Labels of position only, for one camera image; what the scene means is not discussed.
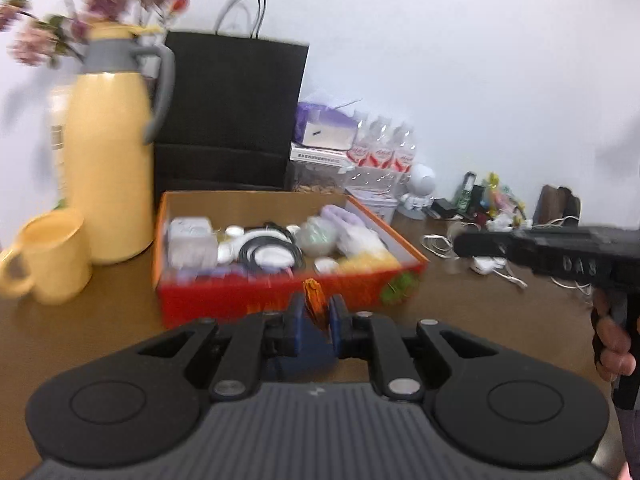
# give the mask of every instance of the white robot figurine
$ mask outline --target white robot figurine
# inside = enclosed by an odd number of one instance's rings
[[[436,187],[436,174],[423,164],[414,164],[405,185],[409,192],[400,197],[396,211],[414,220],[424,220],[426,215],[422,208],[433,202],[431,193]]]

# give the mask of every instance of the finger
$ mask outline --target finger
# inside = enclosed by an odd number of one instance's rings
[[[602,380],[607,381],[607,383],[612,383],[617,378],[617,375],[615,373],[610,372],[600,363],[596,363],[596,371],[598,372],[598,375],[602,378]]]
[[[631,354],[616,354],[605,348],[600,355],[602,366],[618,375],[631,375],[636,369],[636,360]]]
[[[618,354],[626,354],[631,348],[631,338],[629,334],[616,325],[609,316],[600,318],[596,325],[596,333],[600,337],[603,345]]]
[[[597,288],[593,293],[593,307],[596,309],[599,316],[606,316],[610,310],[607,295],[599,288]]]

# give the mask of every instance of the black handheld device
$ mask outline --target black handheld device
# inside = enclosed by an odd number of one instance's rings
[[[558,279],[591,283],[607,291],[614,320],[631,336],[640,363],[640,231],[611,227],[544,226],[509,233],[464,232],[453,248],[462,257],[494,256]],[[640,410],[640,366],[614,384],[612,400],[622,410]]]

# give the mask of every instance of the yellow mug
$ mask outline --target yellow mug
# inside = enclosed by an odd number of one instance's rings
[[[8,267],[21,257],[26,276],[12,278]],[[33,291],[44,304],[60,304],[79,294],[91,278],[84,219],[75,209],[59,209],[28,222],[15,243],[0,254],[0,294],[17,298]]]

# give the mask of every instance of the yellow thermos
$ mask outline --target yellow thermos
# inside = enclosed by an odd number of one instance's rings
[[[152,28],[95,23],[72,90],[64,129],[68,205],[85,220],[92,260],[132,258],[153,241],[151,143],[174,88],[174,54],[134,38]],[[161,60],[152,116],[138,59]]]

